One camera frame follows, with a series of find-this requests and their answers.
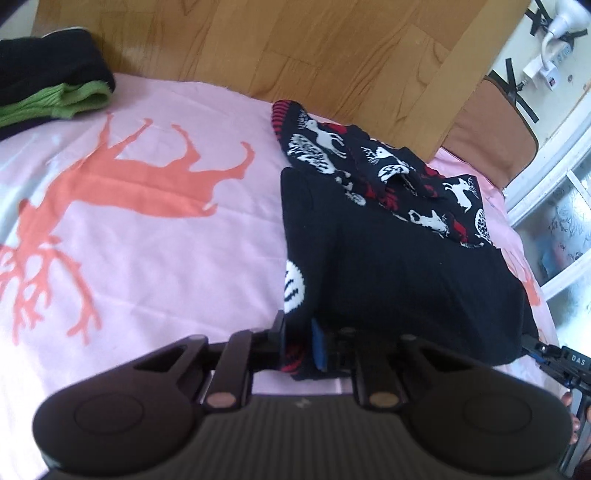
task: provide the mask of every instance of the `brown cushion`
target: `brown cushion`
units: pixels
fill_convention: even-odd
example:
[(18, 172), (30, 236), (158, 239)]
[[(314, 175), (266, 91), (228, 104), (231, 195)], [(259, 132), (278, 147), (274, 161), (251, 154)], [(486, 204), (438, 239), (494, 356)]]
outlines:
[(443, 148), (504, 189), (538, 153), (525, 119), (490, 78), (484, 78), (443, 142)]

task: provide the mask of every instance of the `white wall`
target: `white wall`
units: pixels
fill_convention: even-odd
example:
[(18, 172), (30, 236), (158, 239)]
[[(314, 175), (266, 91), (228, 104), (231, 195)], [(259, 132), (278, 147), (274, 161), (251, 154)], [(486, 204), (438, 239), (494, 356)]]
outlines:
[(39, 0), (28, 0), (8, 21), (0, 27), (0, 40), (4, 38), (28, 37), (33, 30)]
[[(542, 2), (548, 13), (553, 17), (555, 15), (556, 0), (542, 0)], [(530, 10), (533, 12), (537, 10), (534, 1), (530, 5)], [(515, 78), (519, 83), (523, 77), (523, 68), (540, 53), (543, 34), (540, 30), (538, 36), (533, 37), (530, 35), (530, 28), (531, 20), (524, 16), (493, 64), (494, 71), (505, 80), (507, 78), (505, 69), (505, 59), (507, 57), (511, 57), (513, 61)], [(526, 85), (521, 92), (524, 100), (540, 117), (537, 124), (531, 121), (529, 123), (536, 137), (538, 137), (541, 147), (585, 94), (586, 89), (589, 88), (591, 83), (591, 34), (577, 38), (574, 43), (574, 51), (562, 62), (559, 70), (561, 84), (553, 92), (545, 86), (536, 89), (532, 83)], [(567, 81), (569, 75), (573, 76), (570, 83)]]

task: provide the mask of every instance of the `wood panel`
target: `wood panel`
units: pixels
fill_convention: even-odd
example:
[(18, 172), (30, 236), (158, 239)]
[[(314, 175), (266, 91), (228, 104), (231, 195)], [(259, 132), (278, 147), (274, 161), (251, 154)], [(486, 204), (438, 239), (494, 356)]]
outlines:
[(428, 160), (528, 0), (40, 0), (116, 72), (200, 80), (357, 123)]

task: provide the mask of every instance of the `black garment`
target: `black garment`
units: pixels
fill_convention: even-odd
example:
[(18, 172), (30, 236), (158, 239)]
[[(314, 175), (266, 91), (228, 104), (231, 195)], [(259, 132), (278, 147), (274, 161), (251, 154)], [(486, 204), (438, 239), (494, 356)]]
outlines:
[(410, 333), (488, 365), (522, 355), (537, 338), (527, 295), (494, 247), (468, 249), (394, 218), (375, 200), (360, 205), (329, 176), (281, 173), (287, 239), (287, 365), (311, 365), (310, 322), (340, 329)]
[(60, 30), (42, 38), (0, 41), (0, 105), (19, 102), (60, 83), (81, 85), (102, 80), (115, 90), (115, 79), (90, 33)]
[(377, 199), (398, 220), (464, 247), (491, 247), (476, 177), (445, 178), (408, 148), (392, 148), (356, 125), (319, 123), (297, 102), (276, 102), (272, 123), (295, 168), (331, 178), (359, 203)]
[(54, 120), (50, 116), (41, 116), (39, 118), (30, 118), (29, 120), (24, 120), (17, 124), (7, 125), (5, 127), (0, 127), (0, 142), (5, 140), (9, 137), (13, 137), (20, 132), (24, 132), (25, 130), (29, 130), (31, 128), (37, 127), (39, 125), (46, 124)]

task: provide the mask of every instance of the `ribbed black surface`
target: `ribbed black surface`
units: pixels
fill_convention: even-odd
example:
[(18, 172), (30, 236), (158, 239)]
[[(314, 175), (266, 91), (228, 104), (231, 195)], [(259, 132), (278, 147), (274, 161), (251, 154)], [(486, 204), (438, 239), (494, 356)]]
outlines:
[[(47, 480), (81, 477), (50, 472)], [(352, 397), (251, 398), (238, 413), (208, 417), (185, 449), (127, 480), (475, 480), (425, 453), (394, 415)], [(520, 480), (556, 480), (555, 472)]]

